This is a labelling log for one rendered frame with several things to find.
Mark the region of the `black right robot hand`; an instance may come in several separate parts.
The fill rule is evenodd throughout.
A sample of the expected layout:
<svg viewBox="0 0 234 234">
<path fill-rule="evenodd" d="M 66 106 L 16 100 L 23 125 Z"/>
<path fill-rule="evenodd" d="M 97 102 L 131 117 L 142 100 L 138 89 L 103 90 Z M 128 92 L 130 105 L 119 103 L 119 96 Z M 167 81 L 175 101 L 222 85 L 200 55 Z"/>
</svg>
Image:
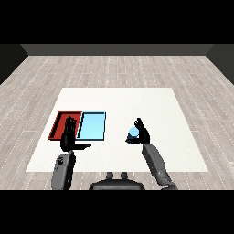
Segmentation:
<svg viewBox="0 0 234 234">
<path fill-rule="evenodd" d="M 140 118 L 134 122 L 134 126 L 138 130 L 138 134 L 133 136 L 131 133 L 128 133 L 125 142 L 128 144 L 149 144 L 150 134 L 144 127 L 144 124 Z"/>
</svg>

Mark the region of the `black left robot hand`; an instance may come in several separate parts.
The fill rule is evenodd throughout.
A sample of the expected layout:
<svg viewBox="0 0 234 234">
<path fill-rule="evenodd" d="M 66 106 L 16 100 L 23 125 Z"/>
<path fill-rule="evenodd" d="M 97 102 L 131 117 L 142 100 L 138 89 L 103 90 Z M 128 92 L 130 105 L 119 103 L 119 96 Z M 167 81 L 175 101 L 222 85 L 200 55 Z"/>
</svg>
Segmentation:
<svg viewBox="0 0 234 234">
<path fill-rule="evenodd" d="M 63 152 L 71 150 L 84 150 L 91 147 L 91 144 L 76 144 L 75 143 L 76 120 L 70 116 L 65 121 L 64 132 L 61 135 L 60 147 Z"/>
</svg>

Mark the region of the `small blue can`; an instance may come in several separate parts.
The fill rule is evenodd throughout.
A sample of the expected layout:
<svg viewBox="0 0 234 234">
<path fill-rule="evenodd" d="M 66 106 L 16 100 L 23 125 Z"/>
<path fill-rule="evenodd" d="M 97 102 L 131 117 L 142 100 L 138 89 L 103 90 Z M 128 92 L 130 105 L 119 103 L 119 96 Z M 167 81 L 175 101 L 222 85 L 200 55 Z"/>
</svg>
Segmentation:
<svg viewBox="0 0 234 234">
<path fill-rule="evenodd" d="M 138 135 L 139 135 L 139 130 L 136 127 L 132 127 L 128 132 L 126 142 L 128 144 L 134 144 L 138 139 Z"/>
</svg>

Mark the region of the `red shallow open box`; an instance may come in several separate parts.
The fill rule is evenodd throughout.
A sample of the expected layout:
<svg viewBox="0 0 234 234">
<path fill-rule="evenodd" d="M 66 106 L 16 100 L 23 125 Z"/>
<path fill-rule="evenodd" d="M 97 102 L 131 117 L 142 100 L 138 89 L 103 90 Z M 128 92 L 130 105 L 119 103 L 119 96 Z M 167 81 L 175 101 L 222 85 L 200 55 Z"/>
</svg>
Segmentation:
<svg viewBox="0 0 234 234">
<path fill-rule="evenodd" d="M 75 133 L 78 132 L 82 111 L 59 111 L 53 123 L 48 139 L 59 141 L 65 130 L 65 123 L 68 117 L 75 120 Z"/>
</svg>

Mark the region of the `light blue shallow open box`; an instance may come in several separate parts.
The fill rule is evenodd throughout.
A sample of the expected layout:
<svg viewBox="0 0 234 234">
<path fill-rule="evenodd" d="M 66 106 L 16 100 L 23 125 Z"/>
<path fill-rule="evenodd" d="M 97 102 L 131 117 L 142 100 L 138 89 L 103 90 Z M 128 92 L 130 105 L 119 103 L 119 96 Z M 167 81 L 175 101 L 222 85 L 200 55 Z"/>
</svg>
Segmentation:
<svg viewBox="0 0 234 234">
<path fill-rule="evenodd" d="M 81 115 L 76 140 L 103 141 L 105 120 L 105 111 L 84 111 Z"/>
</svg>

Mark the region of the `dark grey robot body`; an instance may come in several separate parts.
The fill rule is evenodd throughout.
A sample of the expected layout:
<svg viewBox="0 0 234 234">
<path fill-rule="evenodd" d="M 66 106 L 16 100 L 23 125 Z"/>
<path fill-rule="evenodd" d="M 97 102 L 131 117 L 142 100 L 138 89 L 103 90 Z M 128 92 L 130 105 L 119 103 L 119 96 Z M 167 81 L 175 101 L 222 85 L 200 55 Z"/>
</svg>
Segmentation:
<svg viewBox="0 0 234 234">
<path fill-rule="evenodd" d="M 120 179 L 114 179 L 113 172 L 108 172 L 104 180 L 92 183 L 90 190 L 144 190 L 144 185 L 130 180 L 126 172 L 121 172 Z"/>
</svg>

